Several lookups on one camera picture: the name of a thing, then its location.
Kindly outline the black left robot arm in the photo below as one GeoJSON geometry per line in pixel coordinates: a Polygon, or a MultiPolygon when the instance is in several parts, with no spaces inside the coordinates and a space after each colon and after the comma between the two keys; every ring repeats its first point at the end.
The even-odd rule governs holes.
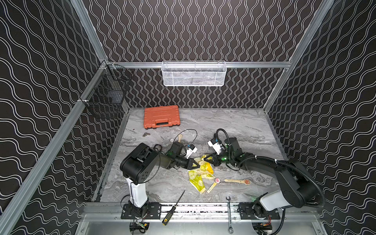
{"type": "Polygon", "coordinates": [[[197,151],[194,142],[188,145],[181,143],[182,133],[173,140],[170,149],[164,153],[162,146],[156,144],[153,148],[145,143],[139,144],[120,164],[120,171],[126,178],[129,187],[128,205],[123,208],[134,218],[144,218],[148,214],[149,199],[146,194],[146,183],[154,167],[172,169],[183,168],[193,170],[200,168],[199,163],[191,158],[197,151]]]}

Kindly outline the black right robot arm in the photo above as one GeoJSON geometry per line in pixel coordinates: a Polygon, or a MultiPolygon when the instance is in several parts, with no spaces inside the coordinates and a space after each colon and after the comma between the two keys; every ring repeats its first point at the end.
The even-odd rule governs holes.
{"type": "Polygon", "coordinates": [[[206,161],[219,166],[222,163],[230,164],[234,170],[255,171],[276,179],[279,189],[273,193],[259,196],[251,207],[253,214],[258,218],[265,218],[277,209],[285,208],[322,208],[325,196],[306,168],[297,160],[278,160],[244,152],[238,140],[229,136],[225,141],[219,138],[219,128],[213,138],[208,141],[214,154],[206,157],[206,161]]]}

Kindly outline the yellow green white towel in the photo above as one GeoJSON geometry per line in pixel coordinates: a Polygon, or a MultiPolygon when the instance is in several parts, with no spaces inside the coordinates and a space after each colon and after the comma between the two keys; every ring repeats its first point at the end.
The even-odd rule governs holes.
{"type": "Polygon", "coordinates": [[[205,157],[207,157],[207,155],[203,155],[201,158],[194,158],[199,168],[189,171],[189,182],[200,194],[206,191],[203,180],[215,179],[213,168],[209,162],[204,160],[205,157]]]}

